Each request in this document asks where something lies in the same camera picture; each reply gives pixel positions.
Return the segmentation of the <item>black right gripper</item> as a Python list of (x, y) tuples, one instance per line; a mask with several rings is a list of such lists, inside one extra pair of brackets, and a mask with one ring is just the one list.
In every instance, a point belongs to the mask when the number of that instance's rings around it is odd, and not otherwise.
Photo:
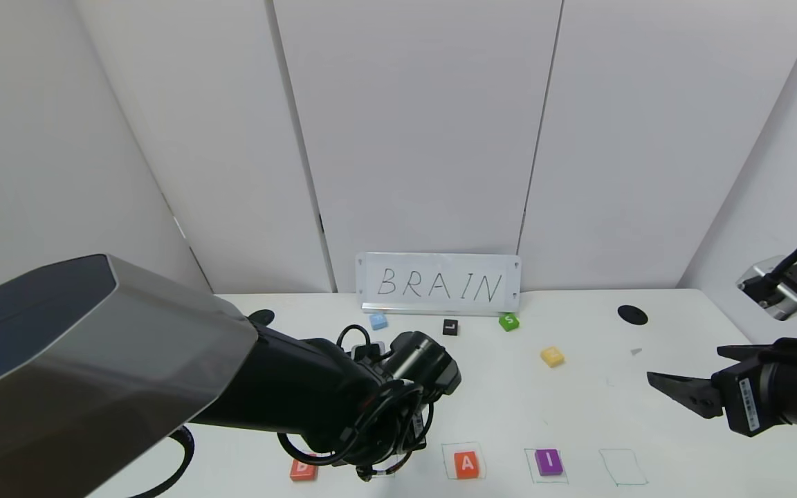
[(728, 344), (718, 356), (735, 364), (711, 381), (649, 371), (648, 384), (705, 419), (722, 416), (733, 432), (755, 437), (779, 425), (797, 425), (797, 355), (773, 353), (772, 344)]

